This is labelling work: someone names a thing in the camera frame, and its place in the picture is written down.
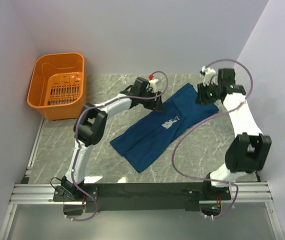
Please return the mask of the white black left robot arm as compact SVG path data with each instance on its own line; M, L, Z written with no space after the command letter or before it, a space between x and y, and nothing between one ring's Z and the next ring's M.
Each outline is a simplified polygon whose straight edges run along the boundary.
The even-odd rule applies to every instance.
M69 200L77 201L83 195L85 171L94 146L102 139L107 120L139 104L152 111L163 111L162 92L157 88L160 80L137 77L134 84L115 97L99 103L86 103L74 125L74 152L69 168L61 179L61 187Z

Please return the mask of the blue Mickey Mouse t-shirt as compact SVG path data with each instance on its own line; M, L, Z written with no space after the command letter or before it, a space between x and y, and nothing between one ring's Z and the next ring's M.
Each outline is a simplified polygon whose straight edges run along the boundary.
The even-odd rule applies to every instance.
M214 104L196 103L198 93L185 84L164 103L164 111L153 111L110 141L115 151L141 173L187 129L216 114Z

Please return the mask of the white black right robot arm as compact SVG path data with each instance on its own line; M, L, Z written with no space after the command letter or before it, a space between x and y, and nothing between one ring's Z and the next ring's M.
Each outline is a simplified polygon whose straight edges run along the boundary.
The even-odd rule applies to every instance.
M204 66L200 74L209 83L197 85L196 103L209 105L220 100L228 112L235 135L222 166L209 173L203 182L202 195L212 200L226 193L230 182L263 169L272 139L257 126L247 102L245 88L236 84L233 68L215 71Z

